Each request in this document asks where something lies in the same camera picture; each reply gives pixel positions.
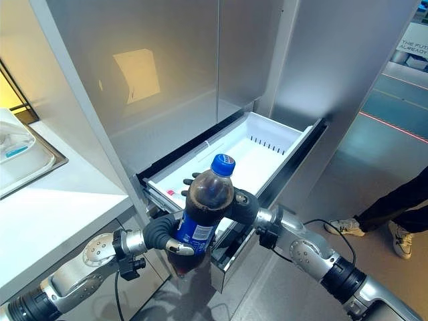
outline white countertop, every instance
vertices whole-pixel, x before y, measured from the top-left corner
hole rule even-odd
[[[132,206],[43,122],[32,127],[69,161],[0,201],[0,304]]]

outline black pants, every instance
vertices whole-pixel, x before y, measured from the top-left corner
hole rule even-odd
[[[428,206],[407,211],[428,199],[428,167],[410,182],[378,199],[362,214],[354,216],[364,232],[392,220],[410,233],[428,230]]]

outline blue bottle label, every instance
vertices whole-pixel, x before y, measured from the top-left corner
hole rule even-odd
[[[175,237],[184,243],[192,245],[195,254],[202,254],[207,250],[209,242],[214,236],[217,226],[198,225],[183,211],[183,218],[180,221],[179,228]]]

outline white sneaker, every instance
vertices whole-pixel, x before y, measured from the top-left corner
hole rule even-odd
[[[337,228],[341,234],[351,234],[355,236],[364,236],[364,232],[360,229],[360,223],[356,221],[356,219],[336,219],[329,222],[335,228]],[[331,234],[336,234],[337,230],[329,226],[329,224],[324,224],[324,228],[327,232]]]
[[[394,237],[393,246],[395,253],[403,259],[410,259],[412,255],[412,238],[414,235],[392,221],[389,221],[388,228]]]

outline sink basin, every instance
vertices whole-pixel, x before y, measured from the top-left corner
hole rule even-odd
[[[0,198],[51,170],[56,156],[8,109],[0,109]]]

